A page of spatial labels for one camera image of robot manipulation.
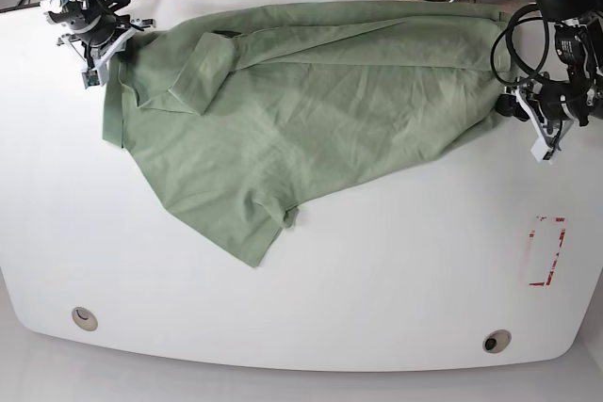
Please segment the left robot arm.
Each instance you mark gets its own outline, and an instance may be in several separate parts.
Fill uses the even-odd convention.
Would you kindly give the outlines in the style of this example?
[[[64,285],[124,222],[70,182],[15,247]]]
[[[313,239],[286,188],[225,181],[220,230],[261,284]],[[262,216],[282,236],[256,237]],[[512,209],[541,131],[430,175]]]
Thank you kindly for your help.
[[[556,53],[566,80],[544,72],[544,57],[531,67],[515,50],[513,32],[534,21],[542,23],[544,50]],[[501,82],[496,110],[530,122],[537,135],[531,153],[539,162],[549,161],[573,124],[584,127],[602,115],[602,0],[534,0],[513,14],[496,41],[505,43],[512,63],[523,72]]]

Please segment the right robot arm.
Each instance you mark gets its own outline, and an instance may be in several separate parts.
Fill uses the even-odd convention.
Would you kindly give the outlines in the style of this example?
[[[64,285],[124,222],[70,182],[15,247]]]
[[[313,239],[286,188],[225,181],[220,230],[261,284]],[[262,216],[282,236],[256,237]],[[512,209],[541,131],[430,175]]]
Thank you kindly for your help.
[[[81,59],[84,86],[100,87],[109,77],[108,63],[126,50],[138,32],[155,27],[153,19],[133,19],[119,10],[132,0],[43,0],[41,9],[50,24],[67,28],[58,46],[71,49]]]

